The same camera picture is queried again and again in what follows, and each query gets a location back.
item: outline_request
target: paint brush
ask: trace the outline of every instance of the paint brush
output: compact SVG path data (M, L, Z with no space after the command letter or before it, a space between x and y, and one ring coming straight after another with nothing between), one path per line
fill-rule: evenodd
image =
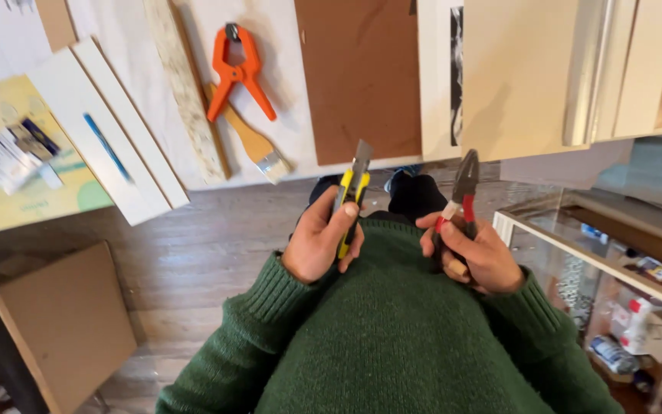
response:
M208 99L211 99L213 92L216 90L216 85L210 83L204 86L204 90ZM260 169L269 182L277 184L281 178L293 171L293 166L272 146L270 140L249 127L244 119L239 117L230 102L226 103L223 115L239 134L246 155L249 156L249 159Z

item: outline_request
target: pliers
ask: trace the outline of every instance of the pliers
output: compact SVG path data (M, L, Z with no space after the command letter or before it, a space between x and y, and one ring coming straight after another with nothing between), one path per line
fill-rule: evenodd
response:
M229 57L229 42L242 43L244 46L244 55L246 59L239 65L231 66L226 62ZM260 55L257 53L257 47L254 46L252 35L236 23L227 23L226 26L216 34L216 42L213 45L213 68L218 72L221 82L218 84L216 92L211 99L211 105L208 108L206 117L209 121L215 122L218 115L223 111L226 100L236 82L244 83L244 86L253 96L265 115L274 121L277 118L272 104L265 95L265 92L257 82L257 75L262 69Z
M441 227L445 222L450 221L459 210L463 210L464 212L464 221L466 222L464 234L469 240L477 238L477 223L474 217L473 206L474 195L477 193L477 184L479 184L479 155L475 149L470 149L456 173L454 192L451 195L451 200L446 204L446 208L441 212L441 216L436 221L436 230L433 232L433 246L436 249L433 251L433 265L431 266L433 273L444 271L444 264L441 258L444 250L449 249L441 239ZM466 265L466 259L459 253L452 253L458 261Z

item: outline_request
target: sneaker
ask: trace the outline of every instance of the sneaker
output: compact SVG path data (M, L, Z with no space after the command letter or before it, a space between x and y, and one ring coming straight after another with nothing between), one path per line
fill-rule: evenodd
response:
M385 191L390 192L390 189L392 188L392 181L395 179L395 177L398 176L398 174L407 174L410 177L415 177L421 173L422 169L423 169L423 164L406 165L399 167L398 169L395 170L395 172L392 173L390 179L387 180L387 182L385 183Z

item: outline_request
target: black and white print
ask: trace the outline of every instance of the black and white print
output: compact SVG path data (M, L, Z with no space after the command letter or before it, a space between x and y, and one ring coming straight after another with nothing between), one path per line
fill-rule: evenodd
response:
M464 69L464 6L451 8L451 146L461 135L461 84Z

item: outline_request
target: brown cardboard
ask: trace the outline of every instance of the brown cardboard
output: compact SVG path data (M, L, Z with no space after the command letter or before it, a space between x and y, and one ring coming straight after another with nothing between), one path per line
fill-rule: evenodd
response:
M105 242L0 286L0 316L53 414L70 414L136 349Z
M34 3L38 6L50 50L57 52L76 42L66 0L35 0Z
M410 0L295 0L318 165L421 154L418 23Z

